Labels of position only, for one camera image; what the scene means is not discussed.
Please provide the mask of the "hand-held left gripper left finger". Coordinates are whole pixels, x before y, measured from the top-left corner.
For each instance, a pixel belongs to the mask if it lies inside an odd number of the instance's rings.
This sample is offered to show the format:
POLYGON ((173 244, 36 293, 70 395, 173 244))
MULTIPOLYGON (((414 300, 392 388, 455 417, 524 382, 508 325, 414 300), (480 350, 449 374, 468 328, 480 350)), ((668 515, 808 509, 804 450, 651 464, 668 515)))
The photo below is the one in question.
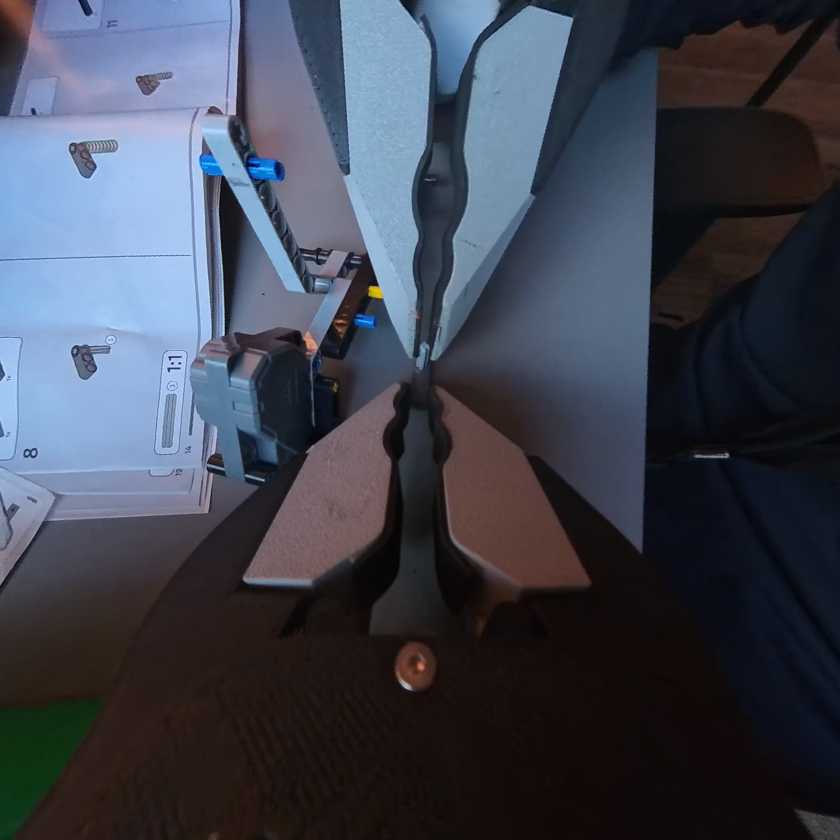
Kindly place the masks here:
POLYGON ((396 530, 398 462, 411 403, 396 382, 310 447, 243 575, 253 586, 314 589, 363 574, 396 530))

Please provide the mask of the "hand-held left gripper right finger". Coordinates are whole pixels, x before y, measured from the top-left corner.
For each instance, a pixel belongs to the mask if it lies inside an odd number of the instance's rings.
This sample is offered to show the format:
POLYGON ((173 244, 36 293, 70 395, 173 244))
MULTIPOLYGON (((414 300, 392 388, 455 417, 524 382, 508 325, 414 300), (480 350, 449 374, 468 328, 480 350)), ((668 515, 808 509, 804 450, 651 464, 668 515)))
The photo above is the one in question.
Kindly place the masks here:
POLYGON ((589 592, 592 580, 523 450, 442 387, 429 399, 435 570, 447 609, 490 618, 504 604, 589 592))

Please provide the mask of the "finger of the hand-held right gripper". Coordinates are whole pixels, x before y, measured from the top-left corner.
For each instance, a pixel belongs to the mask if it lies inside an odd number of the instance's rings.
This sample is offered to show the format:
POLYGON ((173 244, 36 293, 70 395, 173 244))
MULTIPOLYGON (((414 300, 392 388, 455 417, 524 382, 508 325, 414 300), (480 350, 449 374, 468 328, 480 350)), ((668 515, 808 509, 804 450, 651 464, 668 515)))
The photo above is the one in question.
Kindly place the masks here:
POLYGON ((397 1, 342 1, 344 181, 396 335, 421 344, 417 198, 432 152, 434 37, 397 1))
POLYGON ((455 197, 434 291, 432 348, 465 324, 534 196, 532 183, 574 19, 506 12, 476 39, 455 100, 455 197))

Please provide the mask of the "grey black lego assembly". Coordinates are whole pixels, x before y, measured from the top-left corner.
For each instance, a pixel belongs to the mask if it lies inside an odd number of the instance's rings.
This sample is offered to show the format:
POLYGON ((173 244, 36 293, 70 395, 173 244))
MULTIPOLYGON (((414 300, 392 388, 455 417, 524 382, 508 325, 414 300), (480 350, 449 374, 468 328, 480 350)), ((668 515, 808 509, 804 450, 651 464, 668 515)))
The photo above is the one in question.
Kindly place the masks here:
POLYGON ((312 273, 310 264, 325 266, 333 252, 299 247, 272 188, 284 167, 254 153, 235 116, 208 113, 203 141, 203 173, 226 182, 283 286, 320 299, 306 332, 231 332, 207 342, 191 365, 195 407, 217 431, 206 470, 262 486, 338 426, 339 382, 322 374, 322 360, 343 360, 355 334, 375 328, 367 310, 382 289, 367 255, 348 253, 334 276, 312 273))

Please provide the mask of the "white lego instruction booklet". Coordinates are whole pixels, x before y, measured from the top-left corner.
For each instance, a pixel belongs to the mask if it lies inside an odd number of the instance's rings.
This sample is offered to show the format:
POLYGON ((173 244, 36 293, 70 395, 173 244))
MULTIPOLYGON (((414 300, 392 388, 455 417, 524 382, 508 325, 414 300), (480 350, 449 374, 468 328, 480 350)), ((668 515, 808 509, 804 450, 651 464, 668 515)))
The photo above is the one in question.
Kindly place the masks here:
POLYGON ((2 116, 2 468, 54 520, 206 512, 189 382, 224 325, 203 129, 238 2, 37 2, 2 116))

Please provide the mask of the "dark chair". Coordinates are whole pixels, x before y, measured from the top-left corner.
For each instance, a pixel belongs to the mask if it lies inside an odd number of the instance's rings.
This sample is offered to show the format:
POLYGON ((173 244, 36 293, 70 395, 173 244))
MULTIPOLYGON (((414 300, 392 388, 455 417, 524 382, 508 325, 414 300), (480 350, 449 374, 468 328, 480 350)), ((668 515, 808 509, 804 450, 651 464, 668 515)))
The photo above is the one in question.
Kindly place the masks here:
POLYGON ((718 220, 800 214, 825 192, 812 131, 766 105, 837 17, 809 23, 745 103, 657 110, 652 292, 718 220))

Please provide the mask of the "person's navy clothing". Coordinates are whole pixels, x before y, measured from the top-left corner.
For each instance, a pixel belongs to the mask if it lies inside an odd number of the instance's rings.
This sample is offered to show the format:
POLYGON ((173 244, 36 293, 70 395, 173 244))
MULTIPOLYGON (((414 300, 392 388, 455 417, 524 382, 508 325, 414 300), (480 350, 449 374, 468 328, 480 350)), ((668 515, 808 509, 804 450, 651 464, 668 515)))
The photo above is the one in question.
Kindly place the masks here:
POLYGON ((652 324, 644 551, 796 808, 838 817, 838 184, 762 269, 652 324))

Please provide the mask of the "small white paper leaflet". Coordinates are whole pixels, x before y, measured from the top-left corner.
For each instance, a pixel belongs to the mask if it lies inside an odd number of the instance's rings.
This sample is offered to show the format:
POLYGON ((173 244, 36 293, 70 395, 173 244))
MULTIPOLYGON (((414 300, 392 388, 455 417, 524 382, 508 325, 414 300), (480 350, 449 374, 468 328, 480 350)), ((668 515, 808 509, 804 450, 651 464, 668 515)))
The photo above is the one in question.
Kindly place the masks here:
POLYGON ((1 583, 14 571, 56 502, 34 482, 1 468, 1 583))

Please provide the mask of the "green flat object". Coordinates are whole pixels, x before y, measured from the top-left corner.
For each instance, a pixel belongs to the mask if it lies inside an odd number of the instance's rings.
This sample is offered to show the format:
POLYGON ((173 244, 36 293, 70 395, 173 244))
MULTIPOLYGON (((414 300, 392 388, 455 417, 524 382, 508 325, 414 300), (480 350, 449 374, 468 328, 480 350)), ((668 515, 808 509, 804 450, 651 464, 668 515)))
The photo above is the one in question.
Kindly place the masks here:
POLYGON ((1 709, 1 838, 14 838, 67 766, 102 700, 1 709))

